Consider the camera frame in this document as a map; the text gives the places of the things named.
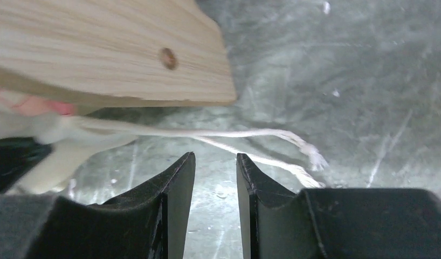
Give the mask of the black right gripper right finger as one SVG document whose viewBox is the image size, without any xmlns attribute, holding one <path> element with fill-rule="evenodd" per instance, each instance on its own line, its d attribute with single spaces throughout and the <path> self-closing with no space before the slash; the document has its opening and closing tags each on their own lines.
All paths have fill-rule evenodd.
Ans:
<svg viewBox="0 0 441 259">
<path fill-rule="evenodd" d="M 293 193 L 237 156 L 244 258 L 441 258 L 441 199 L 417 188 Z"/>
</svg>

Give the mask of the pink unicorn print mattress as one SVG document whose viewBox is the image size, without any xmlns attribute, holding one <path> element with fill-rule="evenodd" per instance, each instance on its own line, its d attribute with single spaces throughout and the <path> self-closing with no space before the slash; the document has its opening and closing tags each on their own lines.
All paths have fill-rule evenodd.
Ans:
<svg viewBox="0 0 441 259">
<path fill-rule="evenodd" d="M 300 152 L 308 156 L 313 171 L 321 171 L 327 166 L 315 146 L 290 131 L 269 128 L 245 131 L 161 129 L 79 116 L 75 112 L 72 104 L 0 88 L 0 140 L 33 140 L 52 149 L 50 155 L 37 160 L 27 172 L 12 181 L 11 193 L 19 189 L 30 194 L 59 192 L 90 156 L 126 145 L 139 136 L 187 137 L 231 153 L 237 153 L 237 149 L 217 142 L 215 137 L 276 136 L 299 147 Z"/>
</svg>

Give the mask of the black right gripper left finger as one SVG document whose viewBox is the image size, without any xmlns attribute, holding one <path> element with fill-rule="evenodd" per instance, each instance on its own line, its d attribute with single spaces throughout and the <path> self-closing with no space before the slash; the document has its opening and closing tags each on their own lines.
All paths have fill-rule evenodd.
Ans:
<svg viewBox="0 0 441 259">
<path fill-rule="evenodd" d="M 182 258 L 196 157 L 100 205 L 57 197 L 26 258 Z"/>
</svg>

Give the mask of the wooden pet bed frame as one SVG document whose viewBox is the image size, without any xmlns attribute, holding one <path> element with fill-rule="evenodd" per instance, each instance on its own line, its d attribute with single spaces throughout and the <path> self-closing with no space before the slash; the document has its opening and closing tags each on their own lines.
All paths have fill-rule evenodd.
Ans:
<svg viewBox="0 0 441 259">
<path fill-rule="evenodd" d="M 0 87 L 96 108 L 237 100 L 195 1 L 0 1 Z"/>
</svg>

